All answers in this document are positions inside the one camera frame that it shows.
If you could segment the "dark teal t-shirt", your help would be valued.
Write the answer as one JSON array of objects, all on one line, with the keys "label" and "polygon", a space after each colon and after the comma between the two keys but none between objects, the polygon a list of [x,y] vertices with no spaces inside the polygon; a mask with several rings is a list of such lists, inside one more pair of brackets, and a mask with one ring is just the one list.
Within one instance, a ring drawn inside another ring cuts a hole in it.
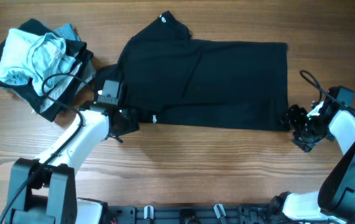
[{"label": "dark teal t-shirt", "polygon": [[141,123],[282,131],[288,108],[287,44],[193,39],[166,11],[100,68],[125,87],[123,108]]}]

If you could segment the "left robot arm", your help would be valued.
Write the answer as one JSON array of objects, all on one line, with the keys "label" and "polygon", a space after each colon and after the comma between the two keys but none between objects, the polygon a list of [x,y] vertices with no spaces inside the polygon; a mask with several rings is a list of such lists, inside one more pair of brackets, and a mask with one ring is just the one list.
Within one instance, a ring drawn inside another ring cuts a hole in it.
[{"label": "left robot arm", "polygon": [[101,141],[119,140],[138,129],[135,110],[100,106],[78,110],[50,148],[13,164],[0,223],[107,223],[107,203],[77,197],[75,176]]}]

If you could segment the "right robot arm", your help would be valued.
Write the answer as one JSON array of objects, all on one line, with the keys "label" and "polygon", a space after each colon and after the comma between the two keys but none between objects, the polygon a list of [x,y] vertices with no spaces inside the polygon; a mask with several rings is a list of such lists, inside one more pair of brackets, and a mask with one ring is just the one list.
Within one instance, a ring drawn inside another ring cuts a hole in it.
[{"label": "right robot arm", "polygon": [[285,115],[294,143],[308,152],[320,141],[337,141],[343,154],[317,192],[275,196],[268,223],[355,223],[355,112],[322,101],[310,112],[293,105]]}]

